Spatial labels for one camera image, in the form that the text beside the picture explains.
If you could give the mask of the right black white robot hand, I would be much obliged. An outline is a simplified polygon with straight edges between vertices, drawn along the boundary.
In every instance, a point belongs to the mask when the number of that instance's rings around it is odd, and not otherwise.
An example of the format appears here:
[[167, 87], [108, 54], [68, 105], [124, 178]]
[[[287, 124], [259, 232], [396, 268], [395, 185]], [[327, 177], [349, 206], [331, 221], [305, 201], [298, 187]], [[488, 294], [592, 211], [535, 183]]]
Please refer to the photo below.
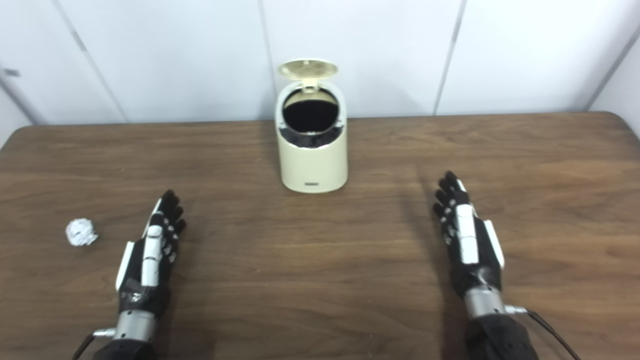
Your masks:
[[493, 223], [481, 219], [462, 180], [446, 171], [435, 192], [434, 214], [450, 261], [449, 278], [460, 297], [478, 286], [501, 291], [505, 256]]

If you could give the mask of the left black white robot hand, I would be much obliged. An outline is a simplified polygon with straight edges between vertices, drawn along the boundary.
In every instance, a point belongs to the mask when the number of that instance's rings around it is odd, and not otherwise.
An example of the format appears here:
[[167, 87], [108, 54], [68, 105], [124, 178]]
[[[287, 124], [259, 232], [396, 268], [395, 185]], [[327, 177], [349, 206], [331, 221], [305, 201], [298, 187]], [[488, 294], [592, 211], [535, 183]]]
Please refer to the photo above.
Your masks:
[[115, 283], [119, 312], [149, 312], [160, 318], [169, 307], [170, 277], [186, 228], [183, 212], [176, 193], [165, 191], [140, 239], [126, 243]]

